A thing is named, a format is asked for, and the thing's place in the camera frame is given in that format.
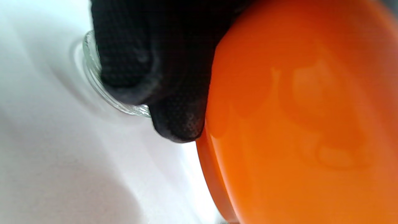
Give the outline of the person's left hand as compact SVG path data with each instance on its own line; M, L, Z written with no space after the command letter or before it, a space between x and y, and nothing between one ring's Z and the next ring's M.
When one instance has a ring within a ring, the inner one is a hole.
M203 131L217 44L250 0L93 0L105 90L176 143Z

